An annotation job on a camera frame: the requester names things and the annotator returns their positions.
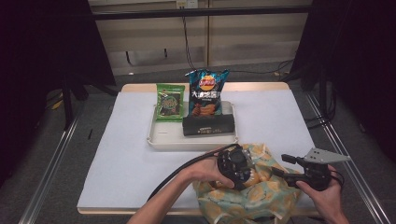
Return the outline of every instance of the black box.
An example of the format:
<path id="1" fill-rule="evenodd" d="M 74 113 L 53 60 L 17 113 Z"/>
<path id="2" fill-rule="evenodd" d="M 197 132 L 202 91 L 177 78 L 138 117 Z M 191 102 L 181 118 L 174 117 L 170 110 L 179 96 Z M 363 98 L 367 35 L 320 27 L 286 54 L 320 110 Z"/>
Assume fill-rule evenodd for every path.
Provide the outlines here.
<path id="1" fill-rule="evenodd" d="M 200 135 L 215 133 L 233 133 L 235 121 L 232 114 L 214 116 L 187 116 L 183 118 L 183 134 Z"/>

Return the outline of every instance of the person's hand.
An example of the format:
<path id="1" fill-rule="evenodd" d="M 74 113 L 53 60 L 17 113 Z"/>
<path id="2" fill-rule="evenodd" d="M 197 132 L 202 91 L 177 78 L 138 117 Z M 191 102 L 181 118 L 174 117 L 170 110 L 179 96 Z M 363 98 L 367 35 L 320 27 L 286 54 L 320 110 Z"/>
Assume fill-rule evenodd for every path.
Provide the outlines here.
<path id="1" fill-rule="evenodd" d="M 348 223 L 341 206 L 341 186 L 336 180 L 332 179 L 323 191 L 312 189 L 304 181 L 297 181 L 296 185 L 314 201 L 318 212 L 328 223 Z"/>
<path id="2" fill-rule="evenodd" d="M 206 158 L 183 169 L 180 173 L 188 176 L 191 181 L 219 181 L 228 188 L 233 188 L 233 181 L 221 174 L 216 157 Z"/>

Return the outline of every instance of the lay's logo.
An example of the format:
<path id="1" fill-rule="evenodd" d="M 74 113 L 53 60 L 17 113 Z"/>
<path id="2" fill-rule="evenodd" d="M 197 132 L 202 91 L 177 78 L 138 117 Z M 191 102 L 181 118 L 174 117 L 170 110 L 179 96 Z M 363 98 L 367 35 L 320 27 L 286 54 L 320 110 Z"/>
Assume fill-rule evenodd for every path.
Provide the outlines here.
<path id="1" fill-rule="evenodd" d="M 215 87 L 216 85 L 216 80 L 212 76 L 204 76 L 200 81 L 199 81 L 199 87 L 203 91 L 210 91 Z"/>

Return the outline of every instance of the chip bag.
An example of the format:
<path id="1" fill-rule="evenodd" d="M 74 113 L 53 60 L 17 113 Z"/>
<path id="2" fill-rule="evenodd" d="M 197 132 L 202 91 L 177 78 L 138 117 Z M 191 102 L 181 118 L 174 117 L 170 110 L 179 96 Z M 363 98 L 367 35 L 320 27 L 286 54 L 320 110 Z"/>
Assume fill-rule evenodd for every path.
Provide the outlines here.
<path id="1" fill-rule="evenodd" d="M 182 121 L 185 86 L 157 83 L 158 121 Z"/>
<path id="2" fill-rule="evenodd" d="M 222 113 L 220 94 L 229 73 L 200 69 L 186 75 L 190 77 L 189 116 Z"/>
<path id="3" fill-rule="evenodd" d="M 287 223 L 290 211 L 301 191 L 289 187 L 286 181 L 272 175 L 272 167 L 296 174 L 283 168 L 271 155 L 265 144 L 245 144 L 254 163 L 260 182 L 243 190 L 213 188 L 209 182 L 194 182 L 200 210 L 209 223 L 254 224 L 266 217 L 277 217 L 278 223 Z M 264 223 L 275 223 L 267 218 Z"/>

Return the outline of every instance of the lay's chip bag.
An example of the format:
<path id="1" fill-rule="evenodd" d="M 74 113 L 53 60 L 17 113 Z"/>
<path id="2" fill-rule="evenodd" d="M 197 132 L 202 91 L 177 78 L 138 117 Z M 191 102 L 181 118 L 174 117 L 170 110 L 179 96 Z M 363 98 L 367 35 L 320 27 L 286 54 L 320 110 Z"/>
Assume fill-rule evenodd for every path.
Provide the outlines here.
<path id="1" fill-rule="evenodd" d="M 189 116 L 220 115 L 220 94 L 227 76 L 228 70 L 212 72 L 199 69 L 188 73 L 190 77 Z"/>

